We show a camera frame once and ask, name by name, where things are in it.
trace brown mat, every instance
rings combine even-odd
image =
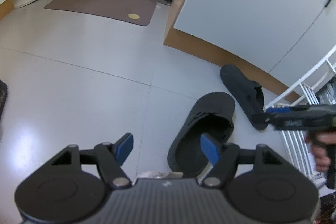
[[[155,0],[53,0],[44,8],[97,15],[147,26],[155,7]]]

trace black slipper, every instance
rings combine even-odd
[[[249,80],[235,65],[225,65],[220,70],[220,77],[229,92],[236,98],[251,124],[257,130],[264,130],[266,124],[253,123],[252,114],[264,113],[264,94],[261,85]]]
[[[0,80],[0,119],[7,98],[7,85]]]
[[[232,115],[235,106],[234,99],[224,92],[213,92],[201,97],[170,146],[170,169],[183,172],[184,177],[198,176],[209,162],[201,150],[201,135],[208,133],[220,143],[226,142],[234,128]]]

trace hand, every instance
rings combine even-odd
[[[336,144],[336,131],[332,132],[321,132],[319,133],[316,138],[325,144]],[[306,143],[311,142],[308,134],[306,135]],[[327,156],[327,151],[325,148],[312,144],[311,152],[315,157],[316,162],[316,171],[325,172],[329,169],[330,165],[330,158]]]

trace yellow circle on mat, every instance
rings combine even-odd
[[[139,19],[140,18],[140,16],[138,16],[137,14],[129,14],[128,17],[131,18],[131,19]]]

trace white tile floor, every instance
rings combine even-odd
[[[169,171],[167,151],[193,104],[228,92],[220,67],[163,46],[168,6],[158,4],[142,27],[43,9],[50,1],[0,21],[0,79],[9,90],[0,124],[1,224],[21,220],[13,201],[20,181],[71,143],[92,148],[131,132],[134,150],[123,165],[130,178]],[[266,103],[275,98],[264,93]],[[286,157],[279,133],[256,131],[238,104],[234,121],[232,142],[266,143]]]

